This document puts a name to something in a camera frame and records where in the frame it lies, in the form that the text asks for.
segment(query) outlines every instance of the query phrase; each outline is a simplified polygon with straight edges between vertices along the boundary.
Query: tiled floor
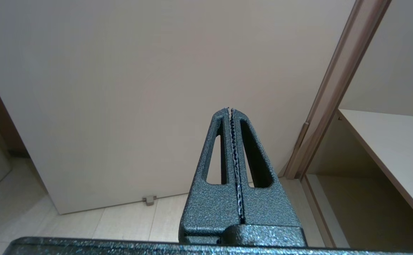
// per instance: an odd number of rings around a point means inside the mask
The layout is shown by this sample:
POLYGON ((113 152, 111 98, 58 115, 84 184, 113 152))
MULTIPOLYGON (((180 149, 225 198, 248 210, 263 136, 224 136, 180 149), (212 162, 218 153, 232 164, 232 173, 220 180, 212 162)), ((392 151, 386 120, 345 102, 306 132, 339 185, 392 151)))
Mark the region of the tiled floor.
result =
MULTIPOLYGON (((58 215, 48 194, 30 170, 31 162, 14 160, 0 182, 0 254, 22 236, 178 241, 178 226, 187 195, 58 215)), ((307 242, 323 241, 299 181, 281 179, 303 224, 307 242)))

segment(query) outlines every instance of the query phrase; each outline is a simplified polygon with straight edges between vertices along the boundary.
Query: door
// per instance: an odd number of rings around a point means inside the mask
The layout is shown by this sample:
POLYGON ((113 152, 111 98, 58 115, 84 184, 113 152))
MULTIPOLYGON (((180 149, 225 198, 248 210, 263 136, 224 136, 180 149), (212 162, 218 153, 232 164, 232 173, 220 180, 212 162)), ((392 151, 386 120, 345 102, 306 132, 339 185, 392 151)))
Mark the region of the door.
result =
POLYGON ((223 107, 280 171, 353 4, 0 0, 0 97, 59 213, 188 192, 223 107))

